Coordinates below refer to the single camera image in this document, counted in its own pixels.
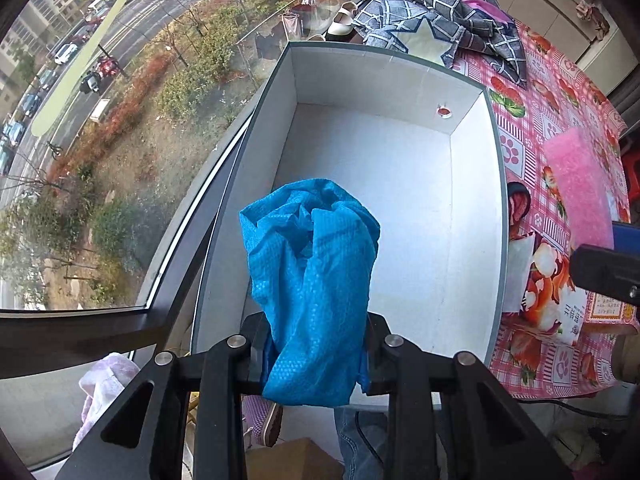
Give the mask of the dark plaid star blanket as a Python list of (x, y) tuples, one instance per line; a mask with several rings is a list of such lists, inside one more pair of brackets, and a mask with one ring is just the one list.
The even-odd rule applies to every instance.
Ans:
[(450, 68), (460, 50), (479, 54), (506, 80), (527, 86), (520, 33), (497, 0), (371, 0), (354, 18), (367, 46)]

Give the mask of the strawberry printed paper bag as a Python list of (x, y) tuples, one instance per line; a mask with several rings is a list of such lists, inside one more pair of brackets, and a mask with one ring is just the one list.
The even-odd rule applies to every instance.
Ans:
[(578, 343), (588, 292), (570, 277), (570, 260), (535, 232), (510, 240), (502, 312), (556, 344)]

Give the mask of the blue mesh cloth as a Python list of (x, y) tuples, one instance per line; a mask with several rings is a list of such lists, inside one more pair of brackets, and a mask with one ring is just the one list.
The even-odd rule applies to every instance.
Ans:
[(283, 405), (347, 404), (366, 378), (378, 220), (328, 179), (283, 185), (239, 220), (252, 298), (271, 334), (262, 394)]

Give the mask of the yellow printed leaflet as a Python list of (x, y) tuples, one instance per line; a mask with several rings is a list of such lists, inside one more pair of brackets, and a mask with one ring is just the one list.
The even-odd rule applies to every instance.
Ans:
[(636, 308), (626, 302), (588, 292), (585, 323), (607, 326), (639, 327)]

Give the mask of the grey storage box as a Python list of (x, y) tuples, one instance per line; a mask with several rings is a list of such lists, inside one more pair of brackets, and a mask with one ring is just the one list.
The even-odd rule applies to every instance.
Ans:
[(233, 141), (191, 348), (235, 333), (250, 299), (240, 210), (326, 178), (378, 219), (370, 309), (421, 349), (488, 361), (506, 279), (506, 170), (482, 84), (415, 56), (292, 42)]

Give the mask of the pink foam sponge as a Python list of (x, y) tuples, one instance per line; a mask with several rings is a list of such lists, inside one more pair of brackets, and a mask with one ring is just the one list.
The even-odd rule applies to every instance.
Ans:
[(544, 154), (570, 226), (570, 247), (614, 248), (603, 170), (585, 133), (570, 128), (544, 142)]

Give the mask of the cardboard box on floor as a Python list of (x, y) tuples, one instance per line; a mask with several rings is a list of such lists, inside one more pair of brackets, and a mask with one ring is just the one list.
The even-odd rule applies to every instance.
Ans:
[(251, 448), (245, 453), (250, 480), (341, 480), (344, 466), (309, 438)]

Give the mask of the cream shoe near window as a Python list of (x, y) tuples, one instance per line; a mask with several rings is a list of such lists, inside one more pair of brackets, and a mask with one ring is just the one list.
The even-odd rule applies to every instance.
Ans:
[(343, 40), (354, 31), (354, 16), (358, 6), (352, 1), (344, 2), (335, 14), (326, 36), (330, 39)]

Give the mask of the pink strawberry paw tablecloth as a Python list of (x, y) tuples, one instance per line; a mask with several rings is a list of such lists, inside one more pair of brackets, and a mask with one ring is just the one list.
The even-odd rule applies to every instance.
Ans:
[(459, 73), (484, 86), (495, 115), (509, 202), (506, 296), (490, 370), (525, 400), (585, 396), (615, 382), (616, 338), (636, 310), (578, 287), (570, 256), (605, 220), (628, 221), (618, 138), (624, 124), (594, 83), (550, 42), (518, 28), (527, 84), (461, 51)]

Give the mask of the lavender fluffy cloth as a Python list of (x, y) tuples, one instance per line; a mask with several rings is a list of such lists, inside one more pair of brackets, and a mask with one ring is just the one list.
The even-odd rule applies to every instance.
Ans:
[(85, 372), (78, 382), (86, 398), (80, 415), (81, 426), (75, 434), (72, 450), (78, 447), (102, 414), (139, 372), (140, 367), (134, 361), (117, 352), (104, 356)]

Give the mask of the blue jeans leg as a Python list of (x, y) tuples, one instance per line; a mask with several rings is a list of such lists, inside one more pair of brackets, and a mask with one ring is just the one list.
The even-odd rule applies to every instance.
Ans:
[(334, 422), (347, 480), (382, 479), (388, 418), (384, 412), (336, 408)]

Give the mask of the red plastic stool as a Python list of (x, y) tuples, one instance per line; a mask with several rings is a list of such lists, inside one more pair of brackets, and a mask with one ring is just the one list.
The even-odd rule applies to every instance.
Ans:
[(640, 194), (640, 140), (639, 131), (625, 134), (620, 139), (620, 159), (622, 160), (628, 198), (631, 203), (639, 199)]

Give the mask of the purple slipper on floor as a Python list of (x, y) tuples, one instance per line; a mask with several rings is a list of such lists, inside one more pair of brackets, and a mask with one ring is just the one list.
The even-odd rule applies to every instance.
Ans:
[(244, 437), (249, 444), (272, 448), (280, 437), (283, 408), (262, 396), (242, 399)]

